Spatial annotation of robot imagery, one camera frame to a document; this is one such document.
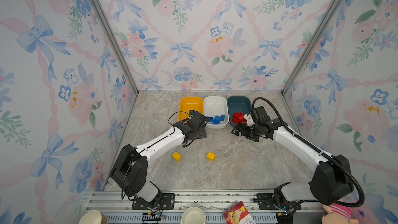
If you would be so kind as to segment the red snack box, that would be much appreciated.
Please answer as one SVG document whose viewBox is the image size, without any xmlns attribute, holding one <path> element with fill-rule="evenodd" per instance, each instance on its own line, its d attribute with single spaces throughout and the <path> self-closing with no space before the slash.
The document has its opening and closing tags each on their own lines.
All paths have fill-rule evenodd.
<svg viewBox="0 0 398 224">
<path fill-rule="evenodd" d="M 255 221 L 242 201 L 223 213 L 227 224 L 255 224 Z"/>
</svg>

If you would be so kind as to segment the yellow lego brick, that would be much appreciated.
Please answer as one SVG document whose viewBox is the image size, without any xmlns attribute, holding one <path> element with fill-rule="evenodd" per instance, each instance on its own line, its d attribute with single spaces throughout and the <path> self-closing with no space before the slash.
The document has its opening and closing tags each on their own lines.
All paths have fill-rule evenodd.
<svg viewBox="0 0 398 224">
<path fill-rule="evenodd" d="M 173 155 L 172 155 L 172 157 L 173 157 L 177 162 L 179 162 L 179 161 L 181 160 L 181 155 L 180 155 L 179 153 L 177 153 L 177 152 L 174 152 Z"/>
<path fill-rule="evenodd" d="M 206 155 L 206 159 L 209 160 L 209 161 L 211 161 L 211 162 L 214 162 L 215 156 L 216 156 L 216 155 L 215 155 L 214 153 L 208 152 L 207 155 Z"/>
</svg>

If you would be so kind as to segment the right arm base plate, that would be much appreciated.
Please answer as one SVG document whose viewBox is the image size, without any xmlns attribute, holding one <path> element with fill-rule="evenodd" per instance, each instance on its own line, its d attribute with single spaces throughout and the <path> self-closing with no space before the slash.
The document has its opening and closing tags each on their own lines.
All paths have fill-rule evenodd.
<svg viewBox="0 0 398 224">
<path fill-rule="evenodd" d="M 298 202 L 289 202 L 282 195 L 275 193 L 256 194 L 253 201 L 258 204 L 260 210 L 288 211 L 302 209 Z"/>
</svg>

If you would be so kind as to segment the aluminium rail frame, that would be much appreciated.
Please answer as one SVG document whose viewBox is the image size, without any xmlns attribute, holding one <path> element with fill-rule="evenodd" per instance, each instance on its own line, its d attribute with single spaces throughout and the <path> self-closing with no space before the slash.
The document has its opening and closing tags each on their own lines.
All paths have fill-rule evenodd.
<svg viewBox="0 0 398 224">
<path fill-rule="evenodd" d="M 121 198 L 119 191 L 94 193 L 87 211 L 97 210 L 107 217 L 110 224 L 179 224 L 182 214 L 189 207 L 198 207 L 206 215 L 208 224 L 224 224 L 223 213 L 242 201 L 256 224 L 277 224 L 279 213 L 293 212 L 295 224 L 319 224 L 325 211 L 314 201 L 298 203 L 301 210 L 260 210 L 253 201 L 256 194 L 273 194 L 272 190 L 173 190 L 175 206 L 173 210 L 158 210 L 150 215 L 148 210 L 132 210 L 133 201 Z"/>
</svg>

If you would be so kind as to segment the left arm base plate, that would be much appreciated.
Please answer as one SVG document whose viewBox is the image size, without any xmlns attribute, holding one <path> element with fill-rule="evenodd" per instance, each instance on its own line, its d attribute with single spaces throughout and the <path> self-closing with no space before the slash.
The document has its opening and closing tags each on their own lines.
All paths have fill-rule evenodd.
<svg viewBox="0 0 398 224">
<path fill-rule="evenodd" d="M 158 193 L 152 201 L 145 201 L 143 198 L 135 196 L 133 199 L 132 210 L 173 210 L 175 206 L 175 194 Z"/>
</svg>

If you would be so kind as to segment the white paper cup centre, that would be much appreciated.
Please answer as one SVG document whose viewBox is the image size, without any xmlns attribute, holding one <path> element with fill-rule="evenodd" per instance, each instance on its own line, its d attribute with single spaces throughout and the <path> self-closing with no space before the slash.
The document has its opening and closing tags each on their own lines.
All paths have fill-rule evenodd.
<svg viewBox="0 0 398 224">
<path fill-rule="evenodd" d="M 198 207 L 189 207 L 181 217 L 181 224 L 206 224 L 206 215 Z"/>
</svg>

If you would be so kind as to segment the yellow plastic bin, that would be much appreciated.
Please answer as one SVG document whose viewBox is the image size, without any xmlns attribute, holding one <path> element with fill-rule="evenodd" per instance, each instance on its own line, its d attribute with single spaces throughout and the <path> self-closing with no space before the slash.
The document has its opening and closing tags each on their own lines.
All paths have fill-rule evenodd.
<svg viewBox="0 0 398 224">
<path fill-rule="evenodd" d="M 179 105 L 179 113 L 178 113 L 178 120 L 182 121 L 188 118 L 187 113 L 189 114 L 190 111 L 195 110 L 201 114 L 204 113 L 204 101 L 201 97 L 198 96 L 188 96 L 184 97 L 180 100 Z"/>
</svg>

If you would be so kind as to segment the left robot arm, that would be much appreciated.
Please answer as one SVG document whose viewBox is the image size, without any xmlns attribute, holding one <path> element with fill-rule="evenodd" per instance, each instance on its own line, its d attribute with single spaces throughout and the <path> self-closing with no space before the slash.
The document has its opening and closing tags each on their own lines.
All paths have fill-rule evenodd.
<svg viewBox="0 0 398 224">
<path fill-rule="evenodd" d="M 207 117 L 199 112 L 178 121 L 157 138 L 133 147 L 125 145 L 110 171 L 110 178 L 120 187 L 122 195 L 137 196 L 148 209 L 158 208 L 161 190 L 147 179 L 148 167 L 169 150 L 189 146 L 196 139 L 206 138 Z"/>
</svg>

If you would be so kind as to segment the dark teal plastic bin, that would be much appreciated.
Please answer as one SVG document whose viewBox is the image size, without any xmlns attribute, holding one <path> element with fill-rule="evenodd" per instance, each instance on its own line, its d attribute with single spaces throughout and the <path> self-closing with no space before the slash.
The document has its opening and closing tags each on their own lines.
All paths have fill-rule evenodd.
<svg viewBox="0 0 398 224">
<path fill-rule="evenodd" d="M 235 127 L 235 123 L 232 122 L 233 114 L 242 113 L 246 114 L 251 110 L 251 101 L 246 96 L 230 96 L 227 99 L 227 107 L 229 113 L 229 121 L 232 127 Z"/>
</svg>

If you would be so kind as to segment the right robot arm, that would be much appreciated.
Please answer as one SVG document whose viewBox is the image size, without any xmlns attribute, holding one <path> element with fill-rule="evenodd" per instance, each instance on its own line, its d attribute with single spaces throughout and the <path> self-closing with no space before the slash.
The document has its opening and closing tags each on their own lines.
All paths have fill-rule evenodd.
<svg viewBox="0 0 398 224">
<path fill-rule="evenodd" d="M 321 150 L 296 132 L 284 121 L 273 119 L 264 123 L 237 123 L 232 134 L 257 142 L 272 139 L 285 146 L 313 172 L 308 183 L 285 183 L 274 189 L 277 202 L 317 201 L 323 205 L 338 204 L 360 207 L 365 193 L 351 174 L 349 161 L 342 155 L 334 156 Z"/>
</svg>

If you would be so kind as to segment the white plastic bin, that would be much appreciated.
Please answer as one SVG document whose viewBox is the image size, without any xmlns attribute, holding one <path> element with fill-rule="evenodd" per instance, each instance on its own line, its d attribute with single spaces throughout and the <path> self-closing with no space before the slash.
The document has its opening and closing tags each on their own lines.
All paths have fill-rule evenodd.
<svg viewBox="0 0 398 224">
<path fill-rule="evenodd" d="M 227 100 L 221 96 L 208 96 L 204 99 L 204 115 L 206 117 L 215 118 L 216 116 L 224 116 L 224 120 L 221 120 L 219 124 L 213 124 L 208 122 L 207 127 L 210 129 L 223 129 L 229 123 L 229 112 L 227 106 Z"/>
</svg>

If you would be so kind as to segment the paper cup left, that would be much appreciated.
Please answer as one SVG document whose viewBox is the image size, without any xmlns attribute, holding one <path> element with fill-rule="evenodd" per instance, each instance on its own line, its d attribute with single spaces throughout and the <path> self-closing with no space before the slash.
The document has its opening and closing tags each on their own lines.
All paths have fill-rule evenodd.
<svg viewBox="0 0 398 224">
<path fill-rule="evenodd" d="M 83 215 L 79 224 L 108 224 L 108 219 L 101 212 L 92 210 Z"/>
</svg>

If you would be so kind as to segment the pink plush toy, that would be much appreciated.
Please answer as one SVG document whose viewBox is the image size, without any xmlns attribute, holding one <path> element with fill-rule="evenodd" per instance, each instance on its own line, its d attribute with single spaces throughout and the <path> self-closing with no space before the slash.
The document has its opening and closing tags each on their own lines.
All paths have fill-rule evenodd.
<svg viewBox="0 0 398 224">
<path fill-rule="evenodd" d="M 359 220 L 352 218 L 352 209 L 349 207 L 332 204 L 322 205 L 326 214 L 322 217 L 323 224 L 359 224 Z"/>
</svg>

